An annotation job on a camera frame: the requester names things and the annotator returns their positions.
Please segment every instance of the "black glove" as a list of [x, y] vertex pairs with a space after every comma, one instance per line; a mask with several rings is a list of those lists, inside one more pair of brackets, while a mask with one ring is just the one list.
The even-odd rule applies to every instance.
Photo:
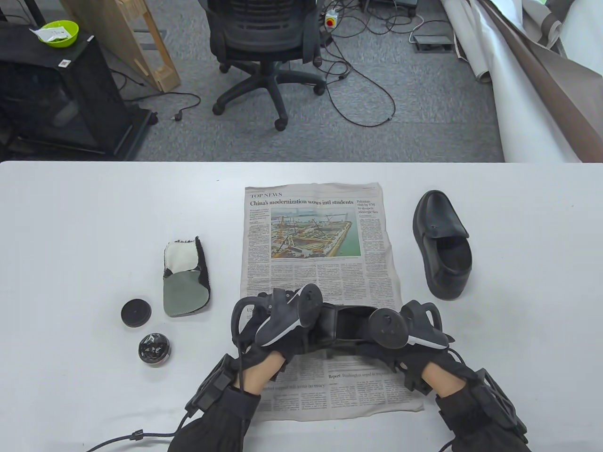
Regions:
[[405, 375], [406, 388], [410, 391], [417, 390], [425, 395], [432, 390], [422, 377], [425, 367], [430, 362], [459, 378], [466, 380], [476, 378], [475, 372], [456, 361], [447, 348], [436, 350], [422, 345], [406, 345], [399, 350], [389, 350], [378, 344], [366, 343], [358, 345], [356, 354], [383, 361], [394, 372], [402, 371]]

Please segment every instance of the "black lid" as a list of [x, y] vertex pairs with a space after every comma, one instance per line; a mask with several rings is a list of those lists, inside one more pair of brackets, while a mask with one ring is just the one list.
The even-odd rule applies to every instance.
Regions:
[[121, 319], [132, 328], [141, 327], [151, 318], [151, 306], [144, 300], [135, 298], [121, 309]]

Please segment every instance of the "white backdrop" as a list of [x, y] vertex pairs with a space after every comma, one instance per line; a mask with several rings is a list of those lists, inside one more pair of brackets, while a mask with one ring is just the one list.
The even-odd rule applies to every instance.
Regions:
[[[441, 0], [477, 77], [489, 71], [506, 162], [579, 162], [504, 38], [471, 0]], [[521, 27], [521, 0], [493, 0]], [[561, 31], [568, 58], [603, 74], [603, 1], [576, 0]]]

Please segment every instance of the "gray carpet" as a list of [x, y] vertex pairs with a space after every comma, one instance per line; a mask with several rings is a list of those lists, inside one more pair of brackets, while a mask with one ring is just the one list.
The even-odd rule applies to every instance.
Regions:
[[[14, 0], [0, 0], [8, 13]], [[47, 19], [62, 17], [57, 0], [39, 0]], [[368, 31], [337, 39], [348, 61], [383, 86], [396, 100], [393, 119], [377, 128], [350, 124], [337, 114], [329, 97], [314, 95], [308, 86], [285, 85], [282, 94], [289, 125], [277, 132], [277, 114], [265, 90], [228, 105], [222, 116], [212, 114], [217, 97], [243, 79], [237, 69], [224, 75], [209, 51], [209, 30], [197, 0], [147, 0], [182, 79], [178, 91], [201, 96], [199, 107], [184, 112], [181, 122], [170, 117], [194, 102], [182, 96], [164, 96], [141, 103], [159, 112], [150, 128], [139, 160], [203, 161], [320, 161], [320, 162], [502, 162], [492, 88], [475, 81], [473, 72], [455, 54], [416, 54], [408, 35], [375, 36]], [[387, 15], [393, 8], [381, 9]], [[445, 19], [440, 0], [420, 0], [418, 14]], [[383, 22], [372, 19], [371, 29], [382, 33]], [[337, 33], [353, 34], [363, 25], [345, 19]], [[409, 30], [411, 27], [397, 27]], [[426, 24], [417, 34], [445, 33], [448, 24]], [[110, 66], [125, 66], [112, 55]], [[292, 67], [301, 64], [293, 62]], [[305, 71], [316, 69], [307, 64]], [[119, 75], [115, 76], [121, 84]], [[129, 83], [125, 98], [152, 91]], [[333, 100], [350, 119], [375, 124], [391, 114], [387, 96], [353, 74], [331, 85]]]

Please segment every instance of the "power cord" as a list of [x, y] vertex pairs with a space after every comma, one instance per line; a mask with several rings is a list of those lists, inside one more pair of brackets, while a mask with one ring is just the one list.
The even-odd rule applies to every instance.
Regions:
[[199, 106], [199, 104], [201, 104], [201, 98], [198, 95], [196, 95], [194, 93], [181, 93], [181, 92], [177, 92], [177, 91], [170, 91], [168, 93], [149, 94], [147, 96], [141, 96], [141, 97], [137, 97], [134, 99], [124, 99], [124, 102], [140, 102], [145, 99], [151, 99], [153, 97], [161, 97], [161, 96], [169, 96], [169, 95], [193, 96], [195, 99], [197, 99], [197, 101], [194, 104], [181, 108], [180, 110], [178, 110], [178, 113], [176, 113], [174, 116], [172, 116], [171, 119], [176, 122], [182, 121], [182, 112], [183, 111], [188, 110], [189, 108], [195, 108], [195, 107]]
[[114, 74], [120, 74], [122, 77], [124, 77], [124, 82], [122, 83], [122, 85], [119, 87], [119, 91], [121, 91], [122, 89], [125, 88], [125, 86], [128, 84], [128, 80], [131, 80], [132, 82], [136, 83], [138, 86], [146, 86], [144, 83], [139, 82], [134, 80], [132, 77], [130, 77], [128, 74], [125, 74], [121, 71], [116, 71], [115, 69], [111, 69], [109, 68], [109, 70], [111, 72], [113, 72]]
[[27, 23], [27, 25], [29, 25], [29, 26], [33, 26], [33, 24], [31, 23], [31, 21], [30, 21], [29, 19], [26, 19], [26, 18], [24, 18], [23, 16], [20, 16], [20, 15], [18, 15], [18, 14], [4, 14], [4, 13], [3, 13], [2, 15], [3, 15], [4, 17], [18, 17], [19, 19], [24, 20], [24, 21]]
[[[331, 63], [331, 65], [329, 66], [328, 70], [326, 70], [326, 71], [324, 69], [320, 69], [320, 68], [318, 68], [318, 70], [321, 71], [322, 73], [326, 74], [326, 79], [327, 79], [326, 90], [327, 90], [327, 94], [329, 95], [329, 101], [333, 105], [335, 111], [337, 111], [337, 113], [342, 118], [344, 118], [347, 122], [350, 122], [351, 124], [354, 124], [354, 125], [357, 125], [360, 127], [365, 127], [365, 128], [374, 128], [374, 127], [379, 127], [383, 124], [386, 124], [387, 122], [392, 120], [392, 118], [396, 114], [396, 101], [394, 100], [393, 96], [389, 93], [389, 91], [387, 91], [380, 84], [375, 82], [375, 80], [372, 80], [370, 77], [368, 77], [365, 74], [363, 74], [362, 72], [358, 71], [357, 68], [355, 68], [354, 65], [352, 65], [351, 62], [349, 62], [348, 59], [345, 58], [345, 56], [343, 55], [343, 53], [341, 51], [341, 48], [339, 48], [339, 45], [335, 41], [335, 38], [348, 39], [348, 38], [359, 36], [360, 34], [366, 32], [366, 31], [368, 31], [369, 33], [374, 34], [376, 36], [383, 36], [388, 33], [408, 34], [409, 35], [408, 42], [412, 44], [414, 42], [413, 41], [414, 33], [417, 30], [419, 30], [421, 27], [423, 27], [425, 24], [429, 24], [432, 22], [449, 23], [449, 21], [448, 20], [440, 20], [440, 19], [425, 20], [422, 16], [417, 16], [417, 18], [420, 20], [419, 24], [417, 24], [410, 30], [398, 30], [396, 27], [411, 25], [413, 22], [413, 19], [398, 12], [398, 7], [397, 7], [395, 0], [393, 0], [394, 9], [395, 9], [395, 12], [393, 14], [390, 14], [387, 17], [383, 17], [380, 14], [378, 14], [377, 12], [375, 12], [374, 10], [369, 8], [367, 10], [367, 13], [369, 15], [367, 20], [364, 20], [361, 17], [349, 14], [351, 11], [361, 11], [360, 5], [357, 2], [356, 2], [356, 4], [352, 5], [353, 3], [355, 3], [355, 0], [349, 0], [347, 2], [344, 0], [332, 0], [327, 5], [324, 6], [323, 12], [319, 18], [321, 24], [324, 23], [324, 15], [330, 9], [334, 9], [338, 14], [338, 22], [337, 22], [336, 27], [329, 31], [329, 34], [330, 34], [329, 41], [332, 42], [333, 45], [336, 47], [339, 55], [331, 53], [329, 51], [328, 45], [325, 45], [324, 50], [334, 59], [323, 58], [323, 61], [326, 61], [327, 63]], [[399, 17], [402, 17], [404, 19], [404, 21], [399, 22], [399, 20], [398, 20]], [[370, 26], [370, 21], [372, 18], [383, 21], [385, 23], [385, 31], [376, 31], [376, 30], [372, 29]], [[353, 34], [349, 34], [349, 35], [335, 34], [335, 30], [341, 26], [344, 19], [357, 20], [361, 24], [363, 24], [363, 28], [360, 31], [353, 33]], [[352, 72], [357, 73], [362, 78], [369, 81], [371, 84], [375, 85], [379, 90], [383, 91], [387, 97], [389, 97], [390, 102], [392, 104], [392, 112], [386, 119], [378, 122], [377, 124], [362, 124], [362, 123], [353, 121], [352, 119], [348, 118], [337, 107], [337, 105], [335, 104], [335, 101], [333, 100], [331, 91], [330, 91], [330, 85], [333, 83], [337, 83], [337, 82], [345, 80]], [[331, 76], [337, 77], [337, 79], [329, 80], [329, 77], [331, 77]]]
[[[327, 94], [329, 95], [329, 100], [331, 102], [331, 104], [333, 105], [333, 108], [335, 109], [335, 111], [337, 111], [337, 113], [339, 113], [339, 115], [345, 119], [347, 122], [350, 122], [353, 125], [357, 125], [360, 127], [364, 127], [364, 128], [375, 128], [375, 127], [379, 127], [383, 124], [386, 124], [387, 122], [391, 121], [392, 118], [394, 117], [394, 115], [396, 114], [396, 101], [394, 100], [394, 98], [392, 97], [392, 95], [389, 93], [389, 91], [387, 91], [387, 89], [383, 88], [379, 83], [375, 82], [375, 80], [373, 80], [370, 77], [367, 77], [366, 75], [364, 75], [362, 72], [360, 72], [359, 70], [357, 70], [357, 68], [354, 67], [354, 65], [352, 65], [344, 56], [343, 53], [341, 52], [341, 49], [339, 48], [339, 45], [337, 44], [337, 42], [335, 41], [335, 39], [333, 39], [333, 45], [336, 47], [337, 51], [339, 52], [339, 55], [334, 55], [333, 53], [331, 53], [329, 51], [328, 48], [325, 48], [326, 52], [331, 55], [333, 58], [338, 58], [337, 60], [325, 60], [328, 62], [331, 62], [331, 66], [329, 67], [329, 69], [327, 71], [323, 71], [322, 69], [319, 68], [320, 71], [324, 72], [326, 74], [326, 78], [327, 78]], [[343, 72], [332, 72], [333, 68], [338, 65], [338, 64], [343, 64], [345, 67], [345, 70]], [[384, 120], [378, 122], [377, 124], [362, 124], [360, 122], [356, 122], [350, 118], [348, 118], [335, 104], [335, 101], [333, 100], [333, 96], [331, 95], [331, 91], [330, 91], [330, 85], [333, 83], [337, 83], [339, 81], [345, 80], [352, 72], [356, 72], [358, 75], [360, 75], [362, 78], [364, 78], [365, 80], [371, 82], [371, 84], [375, 85], [377, 88], [379, 88], [381, 91], [383, 91], [387, 97], [389, 97], [390, 101], [391, 101], [391, 105], [392, 105], [392, 112], [391, 114]], [[335, 75], [337, 76], [336, 80], [332, 80], [329, 81], [329, 76], [330, 75]]]
[[125, 441], [126, 439], [129, 439], [130, 441], [140, 441], [143, 438], [173, 438], [176, 435], [176, 433], [178, 433], [180, 431], [180, 429], [184, 425], [187, 418], [188, 418], [188, 413], [185, 414], [185, 416], [182, 418], [182, 420], [180, 421], [180, 424], [178, 425], [178, 428], [176, 429], [176, 431], [174, 433], [144, 433], [142, 431], [142, 429], [140, 429], [140, 430], [136, 430], [135, 432], [132, 432], [130, 435], [118, 436], [117, 438], [113, 438], [113, 439], [109, 439], [108, 441], [104, 441], [100, 444], [97, 444], [93, 448], [88, 449], [86, 452], [94, 452], [95, 450], [99, 450], [101, 447], [105, 447], [106, 445], [113, 444], [114, 442]]
[[[243, 388], [243, 350], [241, 348], [240, 341], [236, 342], [236, 349], [239, 353], [239, 389], [244, 392]], [[243, 452], [243, 440], [245, 438], [245, 419], [241, 421], [241, 432], [240, 432], [240, 452]]]
[[438, 452], [444, 452], [446, 449], [448, 449], [450, 446], [452, 445], [452, 440], [447, 442], [446, 444], [444, 444], [444, 447], [442, 449], [440, 449]]
[[[31, 16], [27, 13], [27, 11], [25, 10], [25, 7], [23, 6], [23, 3], [21, 3], [21, 0], [15, 0], [19, 6], [21, 7], [21, 10], [23, 11], [23, 14], [25, 14], [25, 17], [27, 17], [27, 22], [30, 25], [34, 25], [34, 20], [31, 18]], [[21, 17], [21, 16], [13, 16], [12, 14], [5, 14], [5, 16], [7, 17]]]

